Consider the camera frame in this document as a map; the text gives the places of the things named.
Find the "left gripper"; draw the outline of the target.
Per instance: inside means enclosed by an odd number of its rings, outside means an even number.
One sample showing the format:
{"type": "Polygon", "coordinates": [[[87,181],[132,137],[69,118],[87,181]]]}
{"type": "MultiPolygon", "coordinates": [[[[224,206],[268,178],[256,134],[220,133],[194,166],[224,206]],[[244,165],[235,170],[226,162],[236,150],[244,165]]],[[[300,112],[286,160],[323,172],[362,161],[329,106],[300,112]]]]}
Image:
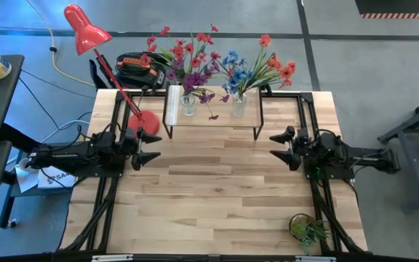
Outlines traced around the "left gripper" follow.
{"type": "Polygon", "coordinates": [[[145,130],[138,133],[132,128],[127,128],[122,144],[122,151],[131,158],[133,170],[140,170],[142,166],[161,155],[160,152],[141,151],[141,141],[143,143],[155,143],[162,140],[158,135],[148,134],[145,130]]]}

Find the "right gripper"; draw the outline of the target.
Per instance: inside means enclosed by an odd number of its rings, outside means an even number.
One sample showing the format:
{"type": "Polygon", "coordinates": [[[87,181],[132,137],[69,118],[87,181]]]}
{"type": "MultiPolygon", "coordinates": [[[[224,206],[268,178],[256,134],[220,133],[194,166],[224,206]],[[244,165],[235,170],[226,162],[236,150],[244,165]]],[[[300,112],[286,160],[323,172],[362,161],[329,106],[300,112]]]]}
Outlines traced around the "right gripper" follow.
{"type": "Polygon", "coordinates": [[[287,126],[282,134],[269,137],[271,141],[281,144],[289,143],[293,138],[292,149],[290,148],[286,151],[271,150],[270,153],[287,164],[291,171],[296,171],[302,163],[301,157],[305,156],[308,152],[308,130],[299,129],[295,136],[295,128],[293,126],[287,126]]]}

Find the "ribbed glass vase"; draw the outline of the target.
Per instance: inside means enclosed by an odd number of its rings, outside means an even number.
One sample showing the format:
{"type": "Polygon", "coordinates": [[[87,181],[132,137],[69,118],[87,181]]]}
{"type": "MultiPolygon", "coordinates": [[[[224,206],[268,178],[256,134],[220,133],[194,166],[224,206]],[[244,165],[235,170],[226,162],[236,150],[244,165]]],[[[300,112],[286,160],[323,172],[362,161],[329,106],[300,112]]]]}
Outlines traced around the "ribbed glass vase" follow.
{"type": "Polygon", "coordinates": [[[196,112],[195,103],[196,101],[194,95],[182,95],[180,97],[180,104],[182,106],[183,114],[186,116],[193,116],[196,112]]]}

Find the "diamond-cut glass vase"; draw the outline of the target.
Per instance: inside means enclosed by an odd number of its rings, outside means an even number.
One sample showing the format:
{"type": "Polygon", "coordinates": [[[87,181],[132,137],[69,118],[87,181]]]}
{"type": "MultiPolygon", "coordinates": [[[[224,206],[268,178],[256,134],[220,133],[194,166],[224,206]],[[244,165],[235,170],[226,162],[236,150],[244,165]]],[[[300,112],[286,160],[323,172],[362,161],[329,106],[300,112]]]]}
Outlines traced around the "diamond-cut glass vase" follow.
{"type": "Polygon", "coordinates": [[[233,117],[243,117],[245,106],[247,104],[247,96],[245,94],[235,93],[232,95],[232,109],[233,117]]]}

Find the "orange artificial flower bunch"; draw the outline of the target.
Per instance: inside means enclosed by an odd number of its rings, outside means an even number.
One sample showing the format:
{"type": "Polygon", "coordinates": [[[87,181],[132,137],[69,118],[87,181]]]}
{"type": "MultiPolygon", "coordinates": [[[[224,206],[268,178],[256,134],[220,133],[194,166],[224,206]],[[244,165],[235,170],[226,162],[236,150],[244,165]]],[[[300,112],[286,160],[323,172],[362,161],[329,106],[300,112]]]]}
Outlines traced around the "orange artificial flower bunch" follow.
{"type": "Polygon", "coordinates": [[[242,92],[272,84],[280,84],[280,87],[291,87],[292,76],[296,72],[296,62],[290,61],[283,64],[275,52],[268,53],[266,49],[271,44],[271,37],[262,34],[258,39],[260,52],[255,60],[249,76],[242,85],[242,92]]]}

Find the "green strip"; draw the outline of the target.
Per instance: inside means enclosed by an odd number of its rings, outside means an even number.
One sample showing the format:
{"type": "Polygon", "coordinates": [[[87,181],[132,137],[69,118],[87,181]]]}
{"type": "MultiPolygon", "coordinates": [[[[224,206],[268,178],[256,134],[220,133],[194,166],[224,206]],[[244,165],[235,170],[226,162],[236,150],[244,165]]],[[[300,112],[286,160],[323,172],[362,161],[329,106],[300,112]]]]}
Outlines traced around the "green strip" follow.
{"type": "Polygon", "coordinates": [[[197,68],[197,71],[186,72],[184,66],[184,59],[171,59],[171,66],[167,69],[167,77],[169,80],[175,80],[178,85],[183,86],[184,103],[190,105],[191,99],[199,99],[201,104],[208,107],[210,112],[209,120],[216,120],[219,118],[217,114],[213,114],[209,103],[220,97],[220,101],[227,103],[229,95],[217,95],[214,91],[204,87],[209,79],[214,74],[220,73],[220,67],[217,62],[211,61],[210,65],[205,65],[203,68],[197,68]]]}

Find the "blue artificial flower bunch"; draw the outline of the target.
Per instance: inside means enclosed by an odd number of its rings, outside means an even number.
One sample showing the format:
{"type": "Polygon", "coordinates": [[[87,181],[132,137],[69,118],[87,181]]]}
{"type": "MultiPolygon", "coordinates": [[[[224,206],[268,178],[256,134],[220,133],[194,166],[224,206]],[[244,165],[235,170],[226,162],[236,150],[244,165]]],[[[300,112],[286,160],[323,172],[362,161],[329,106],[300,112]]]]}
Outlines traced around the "blue artificial flower bunch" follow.
{"type": "Polygon", "coordinates": [[[219,64],[226,76],[222,88],[229,94],[242,96],[246,92],[247,82],[253,75],[246,67],[247,61],[240,58],[237,51],[230,50],[219,64]]]}

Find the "red artificial flower bunch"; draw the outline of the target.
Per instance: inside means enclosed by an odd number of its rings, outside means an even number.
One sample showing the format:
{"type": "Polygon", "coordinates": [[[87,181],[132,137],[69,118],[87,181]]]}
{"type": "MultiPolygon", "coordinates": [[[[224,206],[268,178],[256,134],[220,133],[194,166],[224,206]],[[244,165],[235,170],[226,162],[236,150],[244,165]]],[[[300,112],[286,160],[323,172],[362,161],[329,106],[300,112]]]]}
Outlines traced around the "red artificial flower bunch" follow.
{"type": "MultiPolygon", "coordinates": [[[[198,33],[195,36],[191,36],[189,40],[178,39],[169,49],[162,49],[160,52],[157,51],[158,45],[156,43],[155,36],[149,36],[147,38],[147,50],[146,52],[156,53],[162,56],[167,62],[167,69],[171,66],[171,59],[184,59],[184,66],[186,72],[197,71],[197,68],[203,68],[205,65],[210,65],[211,61],[218,63],[220,67],[220,73],[222,72],[222,67],[219,62],[221,62],[221,56],[217,52],[208,53],[206,51],[207,46],[212,46],[214,44],[212,40],[212,34],[209,33],[198,33]]],[[[142,55],[140,57],[142,64],[148,66],[151,62],[151,59],[147,55],[142,55]]]]}

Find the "wooden shelf with black legs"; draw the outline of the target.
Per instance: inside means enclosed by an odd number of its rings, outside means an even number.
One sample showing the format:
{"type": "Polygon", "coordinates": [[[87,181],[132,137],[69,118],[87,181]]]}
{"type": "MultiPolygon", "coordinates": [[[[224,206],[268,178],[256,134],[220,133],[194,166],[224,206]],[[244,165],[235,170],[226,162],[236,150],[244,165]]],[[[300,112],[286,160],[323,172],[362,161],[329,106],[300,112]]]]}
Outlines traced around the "wooden shelf with black legs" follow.
{"type": "MultiPolygon", "coordinates": [[[[208,86],[217,95],[226,95],[219,86],[208,86]]],[[[252,89],[245,93],[247,104],[243,117],[233,117],[231,113],[232,99],[227,103],[220,101],[220,97],[214,98],[209,106],[213,114],[219,116],[216,120],[209,120],[208,107],[195,99],[196,112],[193,116],[183,114],[180,97],[183,95],[183,87],[170,85],[166,88],[164,98],[164,113],[162,123],[168,138],[172,138],[175,127],[237,127],[253,129],[253,138],[258,139],[264,125],[262,93],[259,89],[252,89]]]]}

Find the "potted succulent plant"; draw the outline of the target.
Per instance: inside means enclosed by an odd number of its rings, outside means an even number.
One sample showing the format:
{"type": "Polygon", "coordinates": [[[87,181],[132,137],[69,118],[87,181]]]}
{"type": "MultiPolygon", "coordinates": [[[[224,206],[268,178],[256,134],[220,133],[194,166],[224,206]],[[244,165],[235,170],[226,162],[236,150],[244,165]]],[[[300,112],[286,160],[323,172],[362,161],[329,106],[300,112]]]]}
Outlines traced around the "potted succulent plant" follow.
{"type": "Polygon", "coordinates": [[[311,254],[312,245],[326,242],[329,236],[323,220],[317,220],[305,213],[298,213],[290,219],[289,231],[300,242],[300,246],[306,255],[311,254]]]}

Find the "white printed paper sheet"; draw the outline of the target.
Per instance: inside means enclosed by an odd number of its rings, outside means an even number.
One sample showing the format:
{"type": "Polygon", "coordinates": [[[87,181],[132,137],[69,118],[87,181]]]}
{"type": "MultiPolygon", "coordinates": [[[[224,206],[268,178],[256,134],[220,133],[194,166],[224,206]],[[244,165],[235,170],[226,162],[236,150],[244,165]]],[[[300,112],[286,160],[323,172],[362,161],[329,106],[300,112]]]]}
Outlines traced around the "white printed paper sheet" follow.
{"type": "Polygon", "coordinates": [[[38,187],[40,189],[71,188],[77,178],[56,167],[45,167],[38,172],[38,187]]]}

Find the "red desk lamp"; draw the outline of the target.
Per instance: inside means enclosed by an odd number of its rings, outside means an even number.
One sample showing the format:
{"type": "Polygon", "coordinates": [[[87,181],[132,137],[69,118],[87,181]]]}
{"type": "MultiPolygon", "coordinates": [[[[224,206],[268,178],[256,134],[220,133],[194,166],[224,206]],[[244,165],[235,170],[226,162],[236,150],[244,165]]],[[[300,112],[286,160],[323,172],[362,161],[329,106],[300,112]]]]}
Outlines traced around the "red desk lamp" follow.
{"type": "Polygon", "coordinates": [[[156,135],[159,131],[158,116],[152,111],[140,111],[137,105],[128,97],[123,87],[117,81],[112,69],[108,66],[107,60],[101,55],[97,48],[101,44],[112,40],[112,36],[105,30],[93,25],[83,9],[76,4],[69,4],[64,9],[64,15],[75,34],[75,45],[78,55],[93,50],[104,68],[105,75],[113,82],[116,89],[120,91],[126,102],[128,103],[133,116],[129,118],[128,127],[138,130],[140,127],[151,135],[156,135]]]}

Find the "black mat with hazard stripes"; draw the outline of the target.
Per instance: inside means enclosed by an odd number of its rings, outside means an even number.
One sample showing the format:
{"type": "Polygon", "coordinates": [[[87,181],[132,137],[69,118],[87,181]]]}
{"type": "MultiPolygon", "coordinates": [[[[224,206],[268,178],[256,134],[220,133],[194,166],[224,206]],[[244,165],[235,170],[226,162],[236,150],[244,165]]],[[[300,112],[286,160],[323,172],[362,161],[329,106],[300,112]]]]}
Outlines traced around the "black mat with hazard stripes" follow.
{"type": "Polygon", "coordinates": [[[419,19],[419,0],[354,0],[364,19],[419,19]]]}

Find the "black bracket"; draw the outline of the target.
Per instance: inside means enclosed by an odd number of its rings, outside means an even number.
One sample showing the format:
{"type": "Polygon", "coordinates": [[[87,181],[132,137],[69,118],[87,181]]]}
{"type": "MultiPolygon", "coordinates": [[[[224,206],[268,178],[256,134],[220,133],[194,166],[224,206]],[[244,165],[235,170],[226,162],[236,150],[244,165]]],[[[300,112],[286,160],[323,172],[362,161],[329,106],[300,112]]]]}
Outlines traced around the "black bracket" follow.
{"type": "Polygon", "coordinates": [[[116,85],[111,80],[110,76],[106,73],[103,64],[100,62],[98,58],[96,61],[89,60],[89,71],[90,76],[93,80],[94,86],[96,89],[116,89],[116,85]],[[108,84],[106,84],[99,76],[98,71],[100,71],[104,77],[107,79],[108,84]]]}

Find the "silver metal bracket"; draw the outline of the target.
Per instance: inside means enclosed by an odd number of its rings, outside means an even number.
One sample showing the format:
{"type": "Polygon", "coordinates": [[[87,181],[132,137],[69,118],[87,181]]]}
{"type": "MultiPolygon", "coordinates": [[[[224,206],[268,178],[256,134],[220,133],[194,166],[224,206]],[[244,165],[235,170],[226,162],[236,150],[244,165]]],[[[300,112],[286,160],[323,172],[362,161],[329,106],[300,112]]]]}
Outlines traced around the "silver metal bracket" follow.
{"type": "Polygon", "coordinates": [[[128,262],[133,261],[133,254],[94,255],[91,262],[128,262]]]}
{"type": "Polygon", "coordinates": [[[297,255],[295,262],[337,262],[336,257],[297,255]]]}

